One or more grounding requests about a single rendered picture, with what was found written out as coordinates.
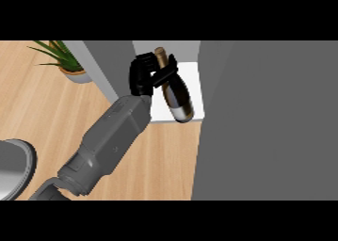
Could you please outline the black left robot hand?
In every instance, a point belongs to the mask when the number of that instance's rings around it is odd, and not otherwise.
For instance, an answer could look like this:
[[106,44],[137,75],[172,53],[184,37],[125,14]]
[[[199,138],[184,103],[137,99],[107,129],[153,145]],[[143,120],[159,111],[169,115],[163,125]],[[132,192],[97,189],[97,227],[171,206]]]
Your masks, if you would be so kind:
[[177,60],[168,56],[168,65],[157,66],[156,56],[152,52],[137,55],[129,65],[129,91],[132,96],[153,95],[153,89],[169,83],[177,74]]

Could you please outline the dark grey cabinet door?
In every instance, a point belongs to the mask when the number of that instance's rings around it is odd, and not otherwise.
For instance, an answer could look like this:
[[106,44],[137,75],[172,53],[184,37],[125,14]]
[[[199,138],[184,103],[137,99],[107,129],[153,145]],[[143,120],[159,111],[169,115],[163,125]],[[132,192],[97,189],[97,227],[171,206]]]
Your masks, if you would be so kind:
[[338,41],[231,45],[191,197],[338,201]]

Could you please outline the grey round appliance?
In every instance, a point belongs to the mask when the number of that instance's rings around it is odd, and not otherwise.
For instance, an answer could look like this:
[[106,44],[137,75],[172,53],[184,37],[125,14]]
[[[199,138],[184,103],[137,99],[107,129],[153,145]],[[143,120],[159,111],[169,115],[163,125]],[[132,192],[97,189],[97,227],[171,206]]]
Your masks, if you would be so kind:
[[20,139],[0,140],[0,201],[13,201],[31,182],[37,168],[34,146]]

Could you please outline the dark wine bottle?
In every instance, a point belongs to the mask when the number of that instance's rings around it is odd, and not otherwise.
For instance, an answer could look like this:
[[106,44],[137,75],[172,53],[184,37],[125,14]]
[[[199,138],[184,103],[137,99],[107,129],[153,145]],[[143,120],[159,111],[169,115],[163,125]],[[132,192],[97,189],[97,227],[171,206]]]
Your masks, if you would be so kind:
[[178,75],[178,66],[174,55],[166,55],[162,47],[155,49],[156,64],[159,66],[159,77],[163,80],[160,92],[165,103],[177,122],[186,123],[193,118],[193,107],[186,84]]

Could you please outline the white cabinet shelf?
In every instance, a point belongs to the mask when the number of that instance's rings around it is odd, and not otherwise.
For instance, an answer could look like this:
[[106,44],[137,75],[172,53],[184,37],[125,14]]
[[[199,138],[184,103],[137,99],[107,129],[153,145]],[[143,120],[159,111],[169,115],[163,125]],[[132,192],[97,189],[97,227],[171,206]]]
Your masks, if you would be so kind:
[[[178,63],[178,75],[183,83],[187,87],[190,102],[193,106],[193,121],[200,121],[205,117],[203,111],[203,99],[199,81],[199,71],[196,62],[180,62]],[[166,103],[163,101],[160,88],[153,89],[152,96],[152,107],[150,107],[150,123],[166,123],[174,122],[171,112],[168,110]]]

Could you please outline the grey cabinet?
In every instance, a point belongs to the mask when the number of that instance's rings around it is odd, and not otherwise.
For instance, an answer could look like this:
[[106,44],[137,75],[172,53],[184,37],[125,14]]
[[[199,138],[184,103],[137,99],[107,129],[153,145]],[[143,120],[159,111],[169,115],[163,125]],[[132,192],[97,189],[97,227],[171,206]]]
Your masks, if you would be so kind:
[[109,103],[129,93],[128,68],[135,55],[162,47],[180,62],[196,62],[197,40],[65,40],[73,57]]

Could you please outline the green potted plant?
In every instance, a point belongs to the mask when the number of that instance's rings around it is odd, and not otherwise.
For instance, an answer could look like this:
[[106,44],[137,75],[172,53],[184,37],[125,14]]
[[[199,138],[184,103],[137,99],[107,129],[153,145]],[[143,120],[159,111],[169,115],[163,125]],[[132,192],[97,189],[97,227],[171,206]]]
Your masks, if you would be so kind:
[[29,49],[41,52],[50,58],[54,59],[53,63],[41,63],[41,66],[56,66],[68,78],[68,80],[76,84],[85,84],[91,82],[91,78],[79,64],[76,58],[73,57],[68,47],[60,40],[50,40],[44,43],[35,40],[35,44],[39,48],[29,47]]

